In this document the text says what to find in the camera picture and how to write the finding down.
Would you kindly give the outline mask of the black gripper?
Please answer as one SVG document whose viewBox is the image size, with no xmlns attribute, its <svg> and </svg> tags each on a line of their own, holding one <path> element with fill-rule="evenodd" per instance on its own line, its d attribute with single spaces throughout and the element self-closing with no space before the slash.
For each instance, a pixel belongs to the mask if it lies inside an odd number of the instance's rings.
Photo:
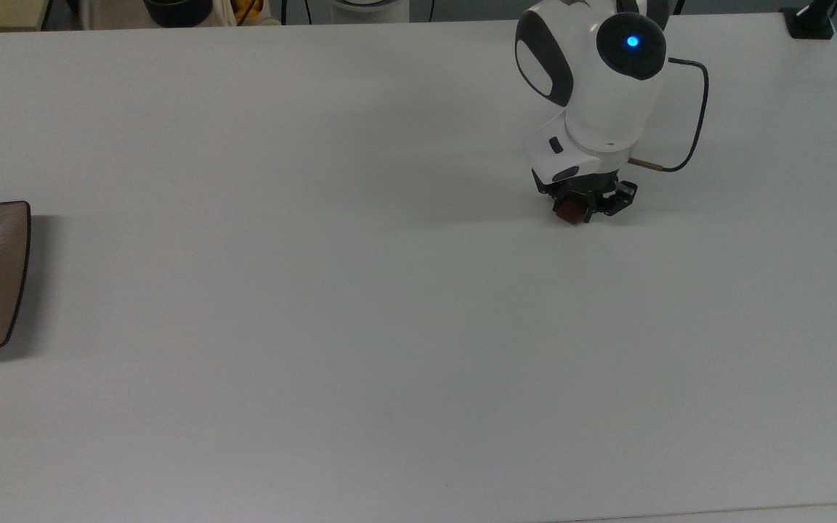
<svg viewBox="0 0 837 523">
<path fill-rule="evenodd" d="M 533 170 L 533 179 L 539 193 L 551 198 L 551 211 L 556 213 L 565 206 L 585 209 L 583 222 L 589 223 L 594 215 L 611 217 L 628 208 L 638 191 L 636 183 L 618 181 L 618 170 L 571 177 L 560 182 L 544 183 Z"/>
</svg>

